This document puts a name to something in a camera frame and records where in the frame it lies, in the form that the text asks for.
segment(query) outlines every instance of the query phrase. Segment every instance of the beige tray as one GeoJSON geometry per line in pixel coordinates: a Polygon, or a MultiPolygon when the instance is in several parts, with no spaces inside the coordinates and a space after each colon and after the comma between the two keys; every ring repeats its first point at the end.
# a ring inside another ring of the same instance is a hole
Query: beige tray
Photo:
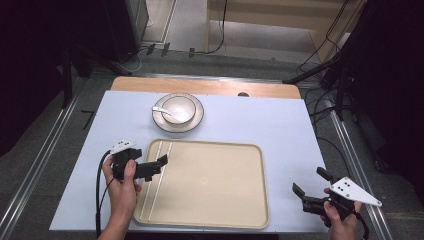
{"type": "Polygon", "coordinates": [[[268,203],[258,146],[170,139],[153,141],[147,162],[168,164],[143,182],[134,212],[140,223],[264,228],[268,203]]]}

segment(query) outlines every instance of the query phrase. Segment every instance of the human hand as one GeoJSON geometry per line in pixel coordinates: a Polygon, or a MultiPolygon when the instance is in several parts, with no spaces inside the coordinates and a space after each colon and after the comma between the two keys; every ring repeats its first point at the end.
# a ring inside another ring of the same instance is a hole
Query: human hand
{"type": "Polygon", "coordinates": [[[134,182],[136,162],[129,160],[124,170],[124,180],[113,178],[113,157],[110,156],[102,166],[106,183],[110,183],[108,192],[110,198],[111,215],[105,231],[99,239],[123,239],[134,215],[136,196],[141,186],[134,182]]]}
{"type": "MultiPolygon", "coordinates": [[[[330,189],[324,189],[324,192],[329,194],[330,189]]],[[[355,211],[361,210],[362,203],[354,202],[355,211]]],[[[327,216],[321,216],[322,220],[326,220],[327,217],[331,221],[331,228],[328,230],[329,240],[353,240],[356,239],[356,226],[357,219],[354,214],[350,214],[343,221],[340,219],[339,212],[329,201],[324,203],[324,210],[327,216]]]]}

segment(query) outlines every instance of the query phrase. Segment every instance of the metal rail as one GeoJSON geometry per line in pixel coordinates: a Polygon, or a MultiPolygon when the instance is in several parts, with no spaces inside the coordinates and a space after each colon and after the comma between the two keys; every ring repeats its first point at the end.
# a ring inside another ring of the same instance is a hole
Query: metal rail
{"type": "MultiPolygon", "coordinates": [[[[332,106],[331,102],[326,101],[328,106],[332,106]]],[[[337,134],[340,138],[343,149],[345,150],[347,161],[352,169],[353,175],[357,184],[361,186],[364,190],[373,194],[371,185],[366,177],[364,169],[362,168],[361,162],[358,155],[356,154],[355,148],[352,144],[352,141],[349,137],[348,131],[344,122],[339,121],[335,111],[331,112],[331,119],[336,128],[337,134]]],[[[374,225],[374,229],[380,240],[392,240],[392,234],[390,232],[389,226],[387,225],[386,218],[384,217],[383,210],[376,206],[371,206],[365,204],[370,219],[374,225]]]]}
{"type": "Polygon", "coordinates": [[[53,128],[50,130],[49,135],[47,136],[40,151],[35,157],[31,168],[25,176],[25,179],[21,183],[18,191],[15,193],[9,203],[9,206],[7,207],[7,210],[0,223],[0,239],[9,239],[17,221],[19,220],[19,217],[21,216],[21,213],[29,201],[31,193],[33,192],[38,180],[40,179],[45,166],[47,165],[50,155],[56,146],[56,143],[69,120],[69,117],[73,112],[75,104],[84,85],[85,81],[80,78],[75,81],[74,97],[71,99],[71,102],[68,104],[68,106],[65,109],[62,109],[59,113],[53,128]]]}

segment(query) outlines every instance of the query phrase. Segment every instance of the wooden table edge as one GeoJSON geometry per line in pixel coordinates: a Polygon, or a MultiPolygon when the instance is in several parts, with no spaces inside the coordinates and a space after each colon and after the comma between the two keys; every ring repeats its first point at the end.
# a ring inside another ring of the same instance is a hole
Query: wooden table edge
{"type": "Polygon", "coordinates": [[[247,93],[251,97],[301,99],[295,85],[217,81],[205,79],[117,77],[111,86],[113,91],[183,92],[189,94],[237,96],[247,93]]]}

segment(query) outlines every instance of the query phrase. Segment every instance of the wire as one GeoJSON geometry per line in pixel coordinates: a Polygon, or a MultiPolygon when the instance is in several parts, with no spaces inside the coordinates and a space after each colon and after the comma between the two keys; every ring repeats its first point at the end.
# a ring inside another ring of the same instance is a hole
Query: wire
{"type": "Polygon", "coordinates": [[[153,26],[153,20],[149,18],[149,20],[147,21],[147,25],[146,25],[146,27],[151,27],[151,26],[153,26]]]}
{"type": "Polygon", "coordinates": [[[311,89],[309,89],[308,91],[306,91],[305,96],[303,97],[303,99],[305,100],[305,103],[306,103],[306,100],[307,100],[307,98],[308,98],[308,94],[309,94],[310,92],[312,92],[313,90],[317,90],[317,89],[321,89],[321,87],[311,88],[311,89]]]}
{"type": "Polygon", "coordinates": [[[322,140],[322,141],[325,141],[325,142],[329,143],[331,146],[333,146],[333,147],[337,150],[337,152],[338,152],[338,153],[340,154],[340,156],[342,157],[343,162],[344,162],[344,164],[345,164],[345,166],[346,166],[347,176],[348,176],[349,178],[352,178],[352,175],[350,174],[350,168],[349,168],[349,165],[347,164],[347,160],[346,160],[345,156],[343,155],[342,151],[340,151],[340,149],[336,146],[336,144],[334,144],[334,143],[333,143],[333,142],[331,142],[330,140],[328,140],[328,139],[326,139],[326,138],[323,138],[323,137],[317,137],[317,139],[318,139],[318,140],[322,140]]]}
{"type": "MultiPolygon", "coordinates": [[[[330,99],[330,98],[326,98],[325,100],[330,101],[331,103],[333,103],[333,104],[334,104],[334,101],[333,101],[332,99],[330,99]]],[[[310,102],[306,103],[306,106],[309,106],[310,104],[312,104],[312,103],[314,103],[314,102],[317,102],[317,101],[318,101],[318,99],[313,100],[313,101],[310,101],[310,102]]]]}
{"type": "MultiPolygon", "coordinates": [[[[338,53],[339,51],[340,51],[340,48],[339,48],[339,46],[336,44],[336,43],[334,43],[330,38],[329,38],[329,36],[330,36],[330,34],[331,34],[331,32],[334,30],[334,28],[335,28],[335,26],[337,25],[337,23],[339,22],[339,20],[340,20],[340,17],[341,17],[341,15],[343,14],[343,12],[344,12],[344,9],[346,8],[346,5],[347,5],[347,3],[349,2],[349,0],[345,0],[344,2],[343,2],[343,5],[342,5],[342,7],[340,8],[340,10],[339,10],[339,12],[337,13],[337,16],[336,16],[336,18],[334,19],[334,21],[332,22],[332,24],[330,25],[330,27],[328,28],[328,30],[327,30],[327,33],[325,34],[325,39],[324,39],[324,41],[321,43],[321,45],[311,54],[311,56],[309,56],[302,64],[300,64],[297,68],[296,68],[296,74],[298,75],[298,71],[300,70],[300,71],[302,71],[302,72],[304,72],[303,70],[302,70],[302,67],[304,66],[304,65],[306,65],[307,64],[307,62],[315,55],[315,54],[317,54],[318,53],[318,51],[322,48],[322,46],[324,46],[324,44],[325,44],[325,42],[326,41],[329,41],[330,43],[332,43],[335,47],[336,47],[336,53],[338,53]]],[[[337,57],[337,59],[335,60],[335,62],[337,62],[339,59],[341,58],[341,55],[339,55],[338,57],[337,57]]]]}
{"type": "Polygon", "coordinates": [[[362,223],[362,226],[364,227],[364,234],[362,235],[362,239],[368,240],[370,229],[368,228],[367,223],[365,222],[364,218],[362,217],[360,213],[356,212],[355,209],[348,209],[344,205],[341,205],[337,201],[333,201],[332,199],[328,199],[328,201],[330,201],[331,205],[336,206],[337,208],[342,208],[345,211],[348,211],[351,214],[355,215],[356,219],[358,219],[362,223]]]}
{"type": "Polygon", "coordinates": [[[318,104],[319,104],[319,102],[324,98],[324,96],[325,95],[327,95],[327,93],[329,93],[331,91],[331,89],[328,89],[323,95],[321,95],[321,97],[319,97],[318,98],[318,100],[316,101],[316,103],[315,103],[315,107],[314,107],[314,111],[313,111],[313,113],[314,113],[314,115],[312,116],[312,118],[313,118],[313,123],[312,123],[312,126],[313,126],[313,128],[314,128],[314,132],[315,132],[315,136],[318,136],[318,129],[317,129],[317,121],[316,121],[316,112],[317,112],[317,109],[318,109],[318,104]]]}
{"type": "Polygon", "coordinates": [[[333,111],[333,109],[331,109],[331,111],[329,111],[329,109],[327,109],[318,119],[315,119],[314,122],[312,122],[313,125],[317,125],[319,121],[325,119],[328,117],[328,115],[330,115],[330,113],[333,111]]]}
{"type": "Polygon", "coordinates": [[[312,117],[314,115],[321,114],[321,113],[326,112],[326,111],[329,111],[329,110],[334,110],[334,109],[336,109],[336,107],[334,107],[334,106],[333,107],[324,108],[324,109],[320,110],[319,112],[310,113],[309,114],[309,117],[312,117]]]}
{"type": "Polygon", "coordinates": [[[185,54],[193,54],[193,55],[209,55],[209,56],[222,56],[222,53],[219,54],[213,54],[213,53],[206,53],[206,52],[189,52],[184,50],[168,50],[168,52],[171,53],[185,53],[185,54]]]}
{"type": "Polygon", "coordinates": [[[224,29],[225,29],[225,15],[227,14],[227,3],[228,3],[228,0],[225,0],[224,14],[222,16],[222,31],[221,31],[222,39],[221,39],[221,43],[213,51],[210,51],[210,52],[195,52],[195,53],[197,53],[197,54],[211,54],[211,53],[215,53],[216,51],[218,51],[219,49],[221,49],[222,45],[224,44],[224,39],[225,39],[225,35],[224,35],[225,30],[224,29]]]}
{"type": "Polygon", "coordinates": [[[139,65],[138,65],[138,67],[136,68],[136,69],[134,69],[134,70],[130,70],[130,69],[127,69],[127,68],[125,68],[124,66],[122,66],[121,64],[119,64],[119,63],[116,63],[119,67],[121,67],[122,69],[124,69],[125,71],[127,71],[127,72],[136,72],[136,71],[138,71],[138,70],[140,70],[140,68],[141,68],[141,58],[140,58],[140,54],[142,53],[142,52],[144,52],[145,50],[147,50],[147,49],[149,49],[148,47],[141,47],[140,48],[140,51],[138,52],[138,54],[137,54],[137,57],[138,57],[138,62],[139,62],[139,65]]]}
{"type": "MultiPolygon", "coordinates": [[[[221,32],[221,35],[222,35],[222,39],[224,39],[224,30],[221,27],[221,21],[218,21],[218,26],[219,26],[219,31],[221,32]]],[[[224,52],[220,54],[221,56],[224,55],[225,52],[227,51],[227,45],[225,45],[224,40],[222,41],[222,43],[224,45],[224,52]]]]}
{"type": "Polygon", "coordinates": [[[102,210],[102,205],[103,205],[103,199],[105,198],[106,192],[109,189],[110,184],[113,182],[113,180],[115,180],[115,176],[113,176],[112,180],[109,181],[109,183],[107,184],[105,190],[103,191],[103,196],[102,196],[102,200],[100,201],[100,205],[99,205],[99,210],[102,210]]]}
{"type": "Polygon", "coordinates": [[[100,160],[99,163],[99,168],[97,169],[97,179],[96,179],[96,233],[97,233],[97,238],[99,238],[100,234],[102,233],[101,231],[101,217],[100,217],[100,210],[101,210],[101,205],[100,205],[100,199],[99,199],[99,188],[100,188],[100,174],[102,172],[102,166],[103,163],[106,159],[106,157],[110,154],[110,150],[107,151],[102,159],[100,160]]]}

